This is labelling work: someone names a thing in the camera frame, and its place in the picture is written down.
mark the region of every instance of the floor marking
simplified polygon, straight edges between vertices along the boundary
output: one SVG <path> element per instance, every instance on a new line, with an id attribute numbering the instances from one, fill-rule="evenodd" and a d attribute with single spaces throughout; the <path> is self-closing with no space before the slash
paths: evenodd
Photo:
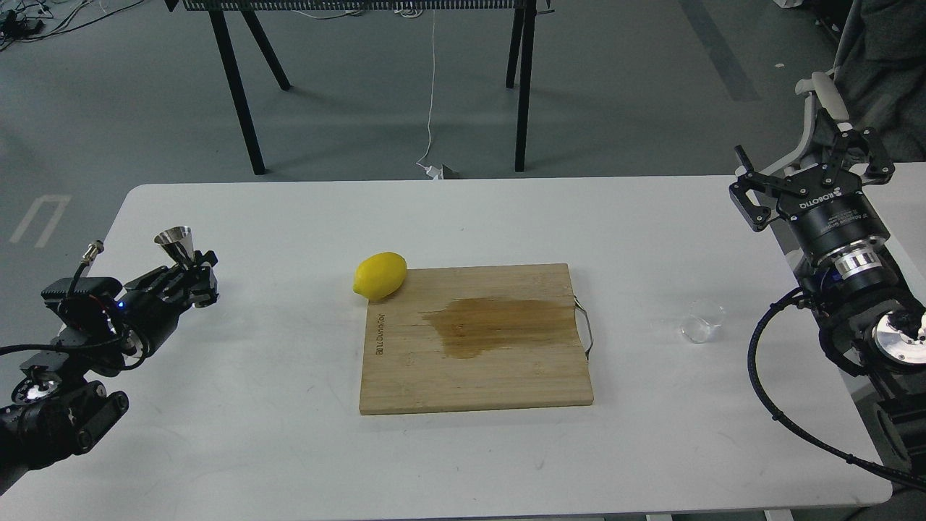
<path id="1" fill-rule="evenodd" d="M 39 213 L 39 209 L 43 204 L 56 203 L 55 212 L 52 213 L 52 217 L 48 220 L 48 224 L 45 225 L 45 229 L 42 230 L 42 234 L 39 235 L 39 240 L 35 242 L 36 248 L 44 248 L 45 244 L 48 243 L 48 239 L 55 231 L 58 221 L 61 220 L 61 216 L 64 215 L 64 209 L 68 206 L 69 202 L 70 196 L 45 194 L 44 196 L 37 197 L 32 202 L 32 206 L 29 207 L 29 211 L 22 217 L 22 221 L 19 222 L 19 226 L 16 227 L 13 235 L 9 237 L 9 242 L 14 244 L 19 242 L 22 236 L 26 234 L 26 230 L 29 229 L 29 225 L 32 224 L 32 220 L 35 219 L 35 215 Z"/>

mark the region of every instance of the cable connector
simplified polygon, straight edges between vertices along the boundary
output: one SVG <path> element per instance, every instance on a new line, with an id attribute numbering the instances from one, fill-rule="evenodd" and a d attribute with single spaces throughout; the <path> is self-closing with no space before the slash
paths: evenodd
<path id="1" fill-rule="evenodd" d="M 94 241 L 87 246 L 87 251 L 81 257 L 81 264 L 90 267 L 96 261 L 96 256 L 103 253 L 103 241 Z"/>

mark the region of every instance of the brown juice spill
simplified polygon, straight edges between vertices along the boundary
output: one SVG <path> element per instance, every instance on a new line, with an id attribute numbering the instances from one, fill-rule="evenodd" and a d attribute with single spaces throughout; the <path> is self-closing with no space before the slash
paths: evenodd
<path id="1" fill-rule="evenodd" d="M 441 336 L 444 353 L 459 359 L 516 345 L 568 343 L 575 329 L 572 306 L 545 300 L 456 299 L 424 319 Z"/>

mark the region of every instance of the bamboo cutting board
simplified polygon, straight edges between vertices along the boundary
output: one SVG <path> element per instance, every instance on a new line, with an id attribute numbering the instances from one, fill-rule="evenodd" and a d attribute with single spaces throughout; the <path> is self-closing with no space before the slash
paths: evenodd
<path id="1" fill-rule="evenodd" d="M 367 308 L 361 414 L 592 403 L 569 266 L 408 270 Z"/>

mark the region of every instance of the power adapter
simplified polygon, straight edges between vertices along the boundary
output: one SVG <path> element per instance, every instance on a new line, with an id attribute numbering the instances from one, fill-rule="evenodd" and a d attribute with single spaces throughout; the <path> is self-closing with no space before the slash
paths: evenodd
<path id="1" fill-rule="evenodd" d="M 450 170 L 450 167 L 447 165 L 441 165 L 440 167 L 425 167 L 424 173 L 428 174 L 428 177 L 432 178 L 434 181 L 439 179 L 459 179 L 457 173 Z"/>

